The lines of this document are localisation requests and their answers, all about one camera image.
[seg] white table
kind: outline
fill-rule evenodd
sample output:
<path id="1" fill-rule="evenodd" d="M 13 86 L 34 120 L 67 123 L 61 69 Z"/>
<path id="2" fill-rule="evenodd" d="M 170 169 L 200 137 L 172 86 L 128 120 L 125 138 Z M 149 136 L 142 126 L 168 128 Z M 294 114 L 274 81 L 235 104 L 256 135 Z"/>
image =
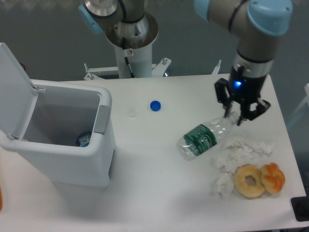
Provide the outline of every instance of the white table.
<path id="1" fill-rule="evenodd" d="M 117 143 L 106 189 L 52 183 L 17 153 L 0 150 L 4 209 L 0 231 L 234 232 L 305 227 L 297 222 L 291 197 L 305 196 L 295 157 L 270 78 L 262 89 L 271 108 L 235 126 L 230 137 L 276 143 L 261 162 L 276 162 L 286 176 L 277 196 L 223 200 L 213 187 L 220 146 L 186 161 L 175 143 L 194 126 L 224 113 L 213 84 L 227 75 L 80 81 L 112 94 Z M 162 108 L 153 112 L 152 100 Z"/>

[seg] trash can lid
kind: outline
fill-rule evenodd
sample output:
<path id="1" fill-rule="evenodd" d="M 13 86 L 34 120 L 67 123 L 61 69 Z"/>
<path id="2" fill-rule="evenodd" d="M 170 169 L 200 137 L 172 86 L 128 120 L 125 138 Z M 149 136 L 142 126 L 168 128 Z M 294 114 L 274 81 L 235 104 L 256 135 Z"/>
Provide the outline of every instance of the trash can lid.
<path id="1" fill-rule="evenodd" d="M 38 90 L 5 43 L 0 43 L 0 130 L 22 139 L 30 122 Z"/>

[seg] bagel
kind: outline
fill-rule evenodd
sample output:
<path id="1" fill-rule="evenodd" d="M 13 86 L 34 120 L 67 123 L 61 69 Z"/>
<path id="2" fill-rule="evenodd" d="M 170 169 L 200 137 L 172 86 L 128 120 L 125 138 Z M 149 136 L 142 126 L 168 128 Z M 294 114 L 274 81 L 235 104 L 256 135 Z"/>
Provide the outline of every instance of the bagel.
<path id="1" fill-rule="evenodd" d="M 261 167 L 261 182 L 269 193 L 281 191 L 285 176 L 276 163 L 265 164 Z"/>
<path id="2" fill-rule="evenodd" d="M 247 198 L 259 197 L 265 191 L 260 181 L 261 171 L 253 165 L 245 165 L 238 168 L 234 174 L 233 183 L 235 189 Z M 255 185 L 249 185 L 246 177 L 252 177 Z"/>

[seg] white trash can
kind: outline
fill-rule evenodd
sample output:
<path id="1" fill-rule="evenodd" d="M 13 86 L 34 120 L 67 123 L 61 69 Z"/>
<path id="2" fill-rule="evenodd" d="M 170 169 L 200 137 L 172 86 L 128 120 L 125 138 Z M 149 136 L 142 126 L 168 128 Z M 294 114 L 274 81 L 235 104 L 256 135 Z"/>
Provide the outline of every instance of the white trash can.
<path id="1" fill-rule="evenodd" d="M 0 146 L 52 181 L 109 184 L 115 149 L 111 108 L 105 88 L 30 80 L 0 43 Z M 89 145 L 76 146 L 85 132 L 91 134 Z"/>

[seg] blue indicator light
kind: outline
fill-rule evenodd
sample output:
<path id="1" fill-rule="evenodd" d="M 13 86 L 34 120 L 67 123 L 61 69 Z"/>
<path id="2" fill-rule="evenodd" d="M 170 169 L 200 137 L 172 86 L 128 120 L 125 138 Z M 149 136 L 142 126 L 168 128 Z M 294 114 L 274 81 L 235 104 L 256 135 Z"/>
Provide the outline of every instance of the blue indicator light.
<path id="1" fill-rule="evenodd" d="M 234 82 L 234 86 L 235 86 L 236 88 L 239 88 L 239 87 L 241 86 L 241 84 L 242 84 L 242 82 L 240 82 L 240 81 L 235 81 L 235 82 Z"/>

